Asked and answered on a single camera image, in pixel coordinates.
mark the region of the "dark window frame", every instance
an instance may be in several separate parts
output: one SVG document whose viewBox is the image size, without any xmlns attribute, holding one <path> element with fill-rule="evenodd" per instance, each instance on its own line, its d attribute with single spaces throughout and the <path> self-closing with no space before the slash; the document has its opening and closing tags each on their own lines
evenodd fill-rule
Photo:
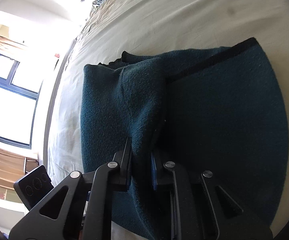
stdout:
<svg viewBox="0 0 289 240">
<path fill-rule="evenodd" d="M 7 57 L 9 59 L 14 60 L 13 58 L 5 56 L 5 55 L 3 55 L 1 53 L 0 53 L 0 56 Z M 33 92 L 31 90 L 27 90 L 25 88 L 21 88 L 21 87 L 13 85 L 12 84 L 12 80 L 13 80 L 14 74 L 15 74 L 15 72 L 17 70 L 17 67 L 18 67 L 19 63 L 20 63 L 19 61 L 14 60 L 14 64 L 11 67 L 11 70 L 9 72 L 9 75 L 8 75 L 7 79 L 4 79 L 4 78 L 0 77 L 0 88 L 3 88 L 5 90 L 9 90 L 11 92 L 19 94 L 21 96 L 25 96 L 27 98 L 34 99 L 36 101 L 36 105 L 35 105 L 34 111 L 33 111 L 32 123 L 31 123 L 30 143 L 26 144 L 26 143 L 22 143 L 22 142 L 17 142 L 17 141 L 10 140 L 8 138 L 4 138 L 4 137 L 1 137 L 1 136 L 0 136 L 0 142 L 6 143 L 6 144 L 9 144 L 9 145 L 12 145 L 12 146 L 20 147 L 20 148 L 31 149 L 33 123 L 34 123 L 34 117 L 35 117 L 35 114 L 36 114 L 37 103 L 38 103 L 38 98 L 39 98 L 39 94 L 40 94 L 42 83 L 41 83 L 41 86 L 40 86 L 40 89 L 39 89 L 38 93 Z"/>
</svg>

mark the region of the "bed sheet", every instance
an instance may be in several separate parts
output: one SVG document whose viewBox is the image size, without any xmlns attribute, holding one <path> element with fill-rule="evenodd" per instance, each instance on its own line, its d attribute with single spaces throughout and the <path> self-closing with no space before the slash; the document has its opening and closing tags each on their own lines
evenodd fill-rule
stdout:
<svg viewBox="0 0 289 240">
<path fill-rule="evenodd" d="M 80 110 L 85 64 L 107 64 L 124 50 L 156 55 L 233 46 L 250 37 L 258 40 L 275 71 L 289 125 L 289 0 L 106 0 L 92 13 L 62 74 L 48 143 L 47 169 L 53 183 L 71 171 L 83 172 Z M 273 234 L 288 220 L 289 161 Z"/>
</svg>

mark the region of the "black device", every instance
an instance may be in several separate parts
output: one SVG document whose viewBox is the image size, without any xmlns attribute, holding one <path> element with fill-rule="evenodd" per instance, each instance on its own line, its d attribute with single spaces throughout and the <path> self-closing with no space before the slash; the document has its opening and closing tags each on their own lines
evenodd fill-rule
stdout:
<svg viewBox="0 0 289 240">
<path fill-rule="evenodd" d="M 43 165 L 27 173 L 13 187 L 29 211 L 54 188 Z"/>
<path fill-rule="evenodd" d="M 82 240 L 110 240 L 112 195 L 113 191 L 129 189 L 131 156 L 128 138 L 125 149 L 115 153 L 112 162 L 85 174 L 71 172 L 12 228 L 9 239 L 73 240 L 82 230 Z M 32 196 L 25 195 L 23 189 L 34 184 L 33 179 L 42 171 L 45 168 L 37 168 L 17 182 L 28 203 L 33 203 L 29 200 Z M 180 163 L 172 162 L 167 153 L 155 150 L 151 154 L 151 173 L 154 190 L 170 195 L 168 235 L 172 240 L 273 239 L 269 226 L 211 171 L 187 171 Z"/>
</svg>

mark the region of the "black trim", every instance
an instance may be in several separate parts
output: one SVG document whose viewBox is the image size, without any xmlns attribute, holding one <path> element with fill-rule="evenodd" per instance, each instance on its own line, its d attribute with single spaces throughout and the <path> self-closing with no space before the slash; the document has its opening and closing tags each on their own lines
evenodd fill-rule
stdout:
<svg viewBox="0 0 289 240">
<path fill-rule="evenodd" d="M 14 141 L 14 140 L 10 140 L 10 139 L 4 138 L 2 136 L 0 136 L 0 142 L 6 143 L 6 144 L 9 144 L 9 145 L 12 145 L 12 146 L 16 146 L 16 147 L 21 147 L 21 148 L 25 148 L 25 149 L 31 149 L 34 118 L 35 118 L 35 115 L 36 115 L 38 98 L 39 98 L 39 95 L 40 95 L 40 91 L 41 91 L 41 87 L 42 87 L 42 83 L 43 82 L 40 85 L 40 89 L 39 89 L 38 93 L 36 93 L 34 91 L 31 91 L 31 90 L 28 90 L 28 89 L 25 89 L 25 88 L 22 88 L 22 87 L 19 87 L 19 86 L 16 86 L 16 85 L 13 85 L 12 84 L 12 80 L 14 78 L 15 72 L 16 72 L 19 64 L 20 64 L 19 61 L 14 60 L 14 64 L 11 67 L 11 70 L 10 70 L 10 72 L 8 74 L 7 79 L 4 79 L 4 78 L 0 77 L 0 88 L 8 90 L 8 91 L 16 93 L 16 94 L 19 94 L 21 96 L 33 99 L 33 100 L 36 101 L 36 104 L 35 104 L 35 107 L 34 107 L 34 111 L 33 111 L 33 116 L 32 116 L 32 122 L 31 122 L 30 144 L 26 144 L 26 143 L 21 143 L 21 142 L 17 142 L 17 141 Z"/>
<path fill-rule="evenodd" d="M 231 48 L 226 49 L 225 51 L 222 51 L 214 56 L 211 56 L 209 58 L 207 58 L 206 60 L 199 62 L 197 64 L 195 64 L 192 67 L 189 67 L 183 71 L 181 71 L 180 73 L 176 74 L 176 75 L 172 75 L 170 77 L 168 77 L 166 79 L 166 83 L 170 84 L 174 81 L 177 81 L 181 78 L 190 76 L 196 72 L 199 72 L 201 70 L 204 70 L 206 68 L 209 68 L 217 63 L 223 62 L 229 58 L 235 57 L 239 54 L 241 54 L 242 52 L 246 51 L 247 49 L 249 49 L 252 46 L 258 45 L 258 42 L 255 38 L 249 38 Z"/>
</svg>

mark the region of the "bed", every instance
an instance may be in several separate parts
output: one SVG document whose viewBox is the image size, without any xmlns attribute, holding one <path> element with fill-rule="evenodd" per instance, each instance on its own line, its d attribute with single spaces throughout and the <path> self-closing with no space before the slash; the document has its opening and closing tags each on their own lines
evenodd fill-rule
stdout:
<svg viewBox="0 0 289 240">
<path fill-rule="evenodd" d="M 47 170 L 54 185 L 83 172 L 80 111 L 83 67 L 107 64 L 125 50 L 156 55 L 233 46 L 255 37 L 275 71 L 289 126 L 289 0 L 105 0 L 87 21 L 64 67 L 49 131 Z M 289 160 L 276 235 L 289 220 Z M 141 239 L 116 224 L 113 239 Z"/>
</svg>

